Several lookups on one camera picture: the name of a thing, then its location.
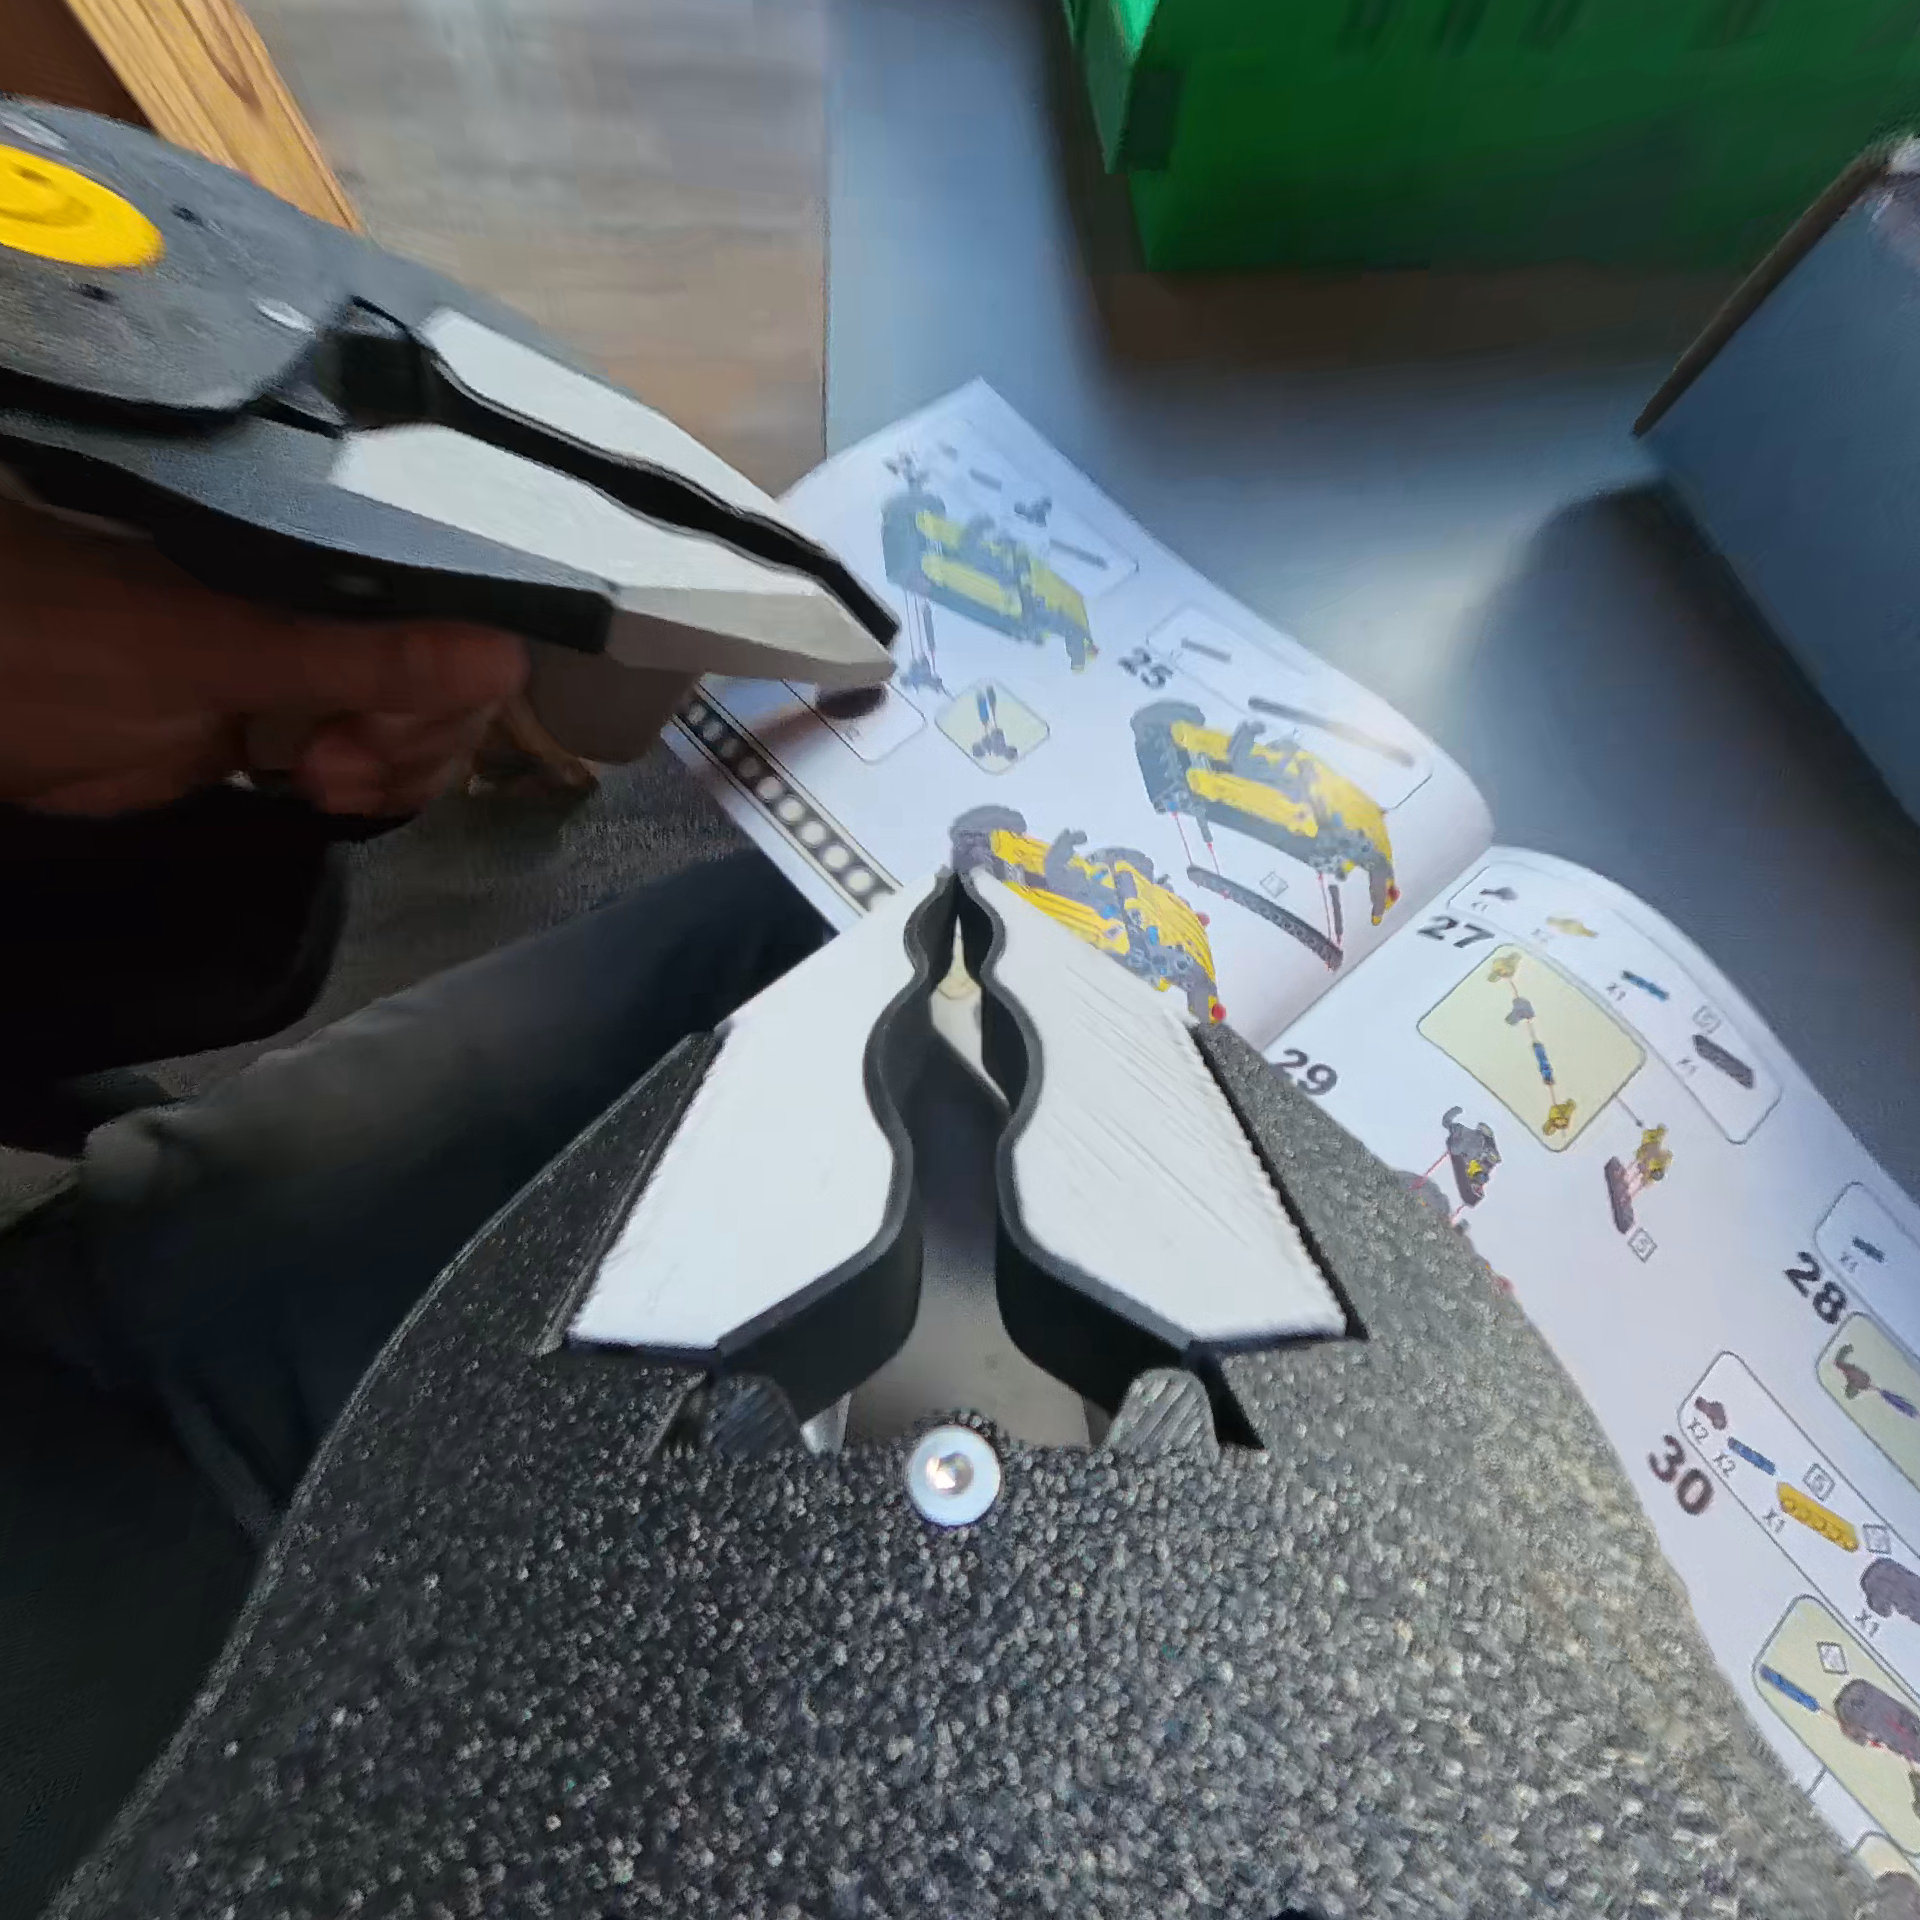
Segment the wooden post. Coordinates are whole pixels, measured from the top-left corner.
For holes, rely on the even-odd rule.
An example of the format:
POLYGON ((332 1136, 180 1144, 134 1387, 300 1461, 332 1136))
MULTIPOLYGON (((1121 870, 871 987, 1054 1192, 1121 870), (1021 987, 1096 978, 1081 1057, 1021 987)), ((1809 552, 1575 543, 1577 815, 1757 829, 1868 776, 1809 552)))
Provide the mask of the wooden post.
POLYGON ((364 231, 352 199, 235 3, 65 3, 134 117, 300 211, 364 231))

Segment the green bin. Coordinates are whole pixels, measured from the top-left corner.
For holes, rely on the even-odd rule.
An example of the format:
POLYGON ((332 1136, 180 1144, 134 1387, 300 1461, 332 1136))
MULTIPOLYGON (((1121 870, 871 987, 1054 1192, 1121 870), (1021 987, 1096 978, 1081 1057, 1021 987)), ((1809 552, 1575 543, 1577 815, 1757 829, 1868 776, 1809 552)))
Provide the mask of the green bin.
POLYGON ((1068 3, 1151 273, 1747 273, 1916 130, 1916 3, 1068 3))

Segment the person's left hand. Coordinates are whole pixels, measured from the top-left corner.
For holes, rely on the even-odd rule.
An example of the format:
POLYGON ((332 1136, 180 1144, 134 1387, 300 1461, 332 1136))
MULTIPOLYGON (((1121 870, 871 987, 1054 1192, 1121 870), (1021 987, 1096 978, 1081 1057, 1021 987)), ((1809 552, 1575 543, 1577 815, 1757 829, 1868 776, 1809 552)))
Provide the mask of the person's left hand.
POLYGON ((403 819, 456 783, 529 677, 508 634, 332 622, 203 589, 143 543, 3 511, 3 800, 152 809, 283 777, 403 819))

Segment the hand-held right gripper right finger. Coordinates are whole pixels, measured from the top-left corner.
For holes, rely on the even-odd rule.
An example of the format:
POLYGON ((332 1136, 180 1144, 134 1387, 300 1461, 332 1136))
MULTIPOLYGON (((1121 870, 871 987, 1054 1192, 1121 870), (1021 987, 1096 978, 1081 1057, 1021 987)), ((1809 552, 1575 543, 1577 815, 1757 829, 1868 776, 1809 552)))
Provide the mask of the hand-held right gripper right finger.
POLYGON ((1083 1354, 1341 1339, 1350 1318, 1201 1039, 1007 882, 961 878, 1012 1306, 1083 1354))

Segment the instruction booklet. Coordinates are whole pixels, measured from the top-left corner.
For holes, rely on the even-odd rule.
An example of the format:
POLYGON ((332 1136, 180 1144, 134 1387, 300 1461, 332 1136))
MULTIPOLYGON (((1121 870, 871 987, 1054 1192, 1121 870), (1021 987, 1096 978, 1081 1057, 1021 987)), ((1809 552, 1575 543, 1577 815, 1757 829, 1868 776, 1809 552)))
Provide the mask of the instruction booklet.
POLYGON ((837 922, 949 856, 1229 1024, 1382 1255, 1281 1400, 1328 1597, 1229 1606, 1382 1845, 1305 1904, 1916 1915, 1916 1202, 1677 929, 984 385, 777 509, 895 677, 715 679, 677 750, 837 922))

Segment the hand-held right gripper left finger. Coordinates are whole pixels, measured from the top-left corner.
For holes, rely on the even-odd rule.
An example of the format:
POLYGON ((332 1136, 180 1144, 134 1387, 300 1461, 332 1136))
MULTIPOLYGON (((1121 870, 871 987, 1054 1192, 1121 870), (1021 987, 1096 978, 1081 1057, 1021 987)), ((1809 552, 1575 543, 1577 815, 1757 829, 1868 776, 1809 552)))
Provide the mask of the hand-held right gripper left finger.
POLYGON ((905 1101, 950 953, 925 878, 744 1002, 569 1321, 643 1359, 893 1359, 920 1307, 905 1101))

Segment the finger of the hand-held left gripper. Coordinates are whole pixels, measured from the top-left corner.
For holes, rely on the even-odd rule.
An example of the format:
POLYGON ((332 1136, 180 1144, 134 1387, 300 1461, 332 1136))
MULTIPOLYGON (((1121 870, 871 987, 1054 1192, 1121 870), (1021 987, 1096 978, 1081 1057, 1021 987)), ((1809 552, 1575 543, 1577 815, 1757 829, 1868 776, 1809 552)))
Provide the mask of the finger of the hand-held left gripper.
POLYGON ((327 480, 598 591, 620 666, 816 688, 891 677, 888 645, 807 575, 631 512, 580 479, 451 427, 352 435, 327 480))
POLYGON ((873 641, 897 618, 783 506, 677 421, 478 319, 439 310, 415 328, 422 391, 439 425, 825 589, 873 641))

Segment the blue cardboard box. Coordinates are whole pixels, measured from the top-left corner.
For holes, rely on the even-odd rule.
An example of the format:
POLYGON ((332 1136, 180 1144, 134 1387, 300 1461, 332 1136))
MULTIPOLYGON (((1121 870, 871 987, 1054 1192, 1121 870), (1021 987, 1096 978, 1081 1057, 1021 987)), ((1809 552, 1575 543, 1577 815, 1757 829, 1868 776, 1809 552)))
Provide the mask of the blue cardboard box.
POLYGON ((1822 190, 1677 358, 1635 437, 1916 819, 1916 134, 1822 190))

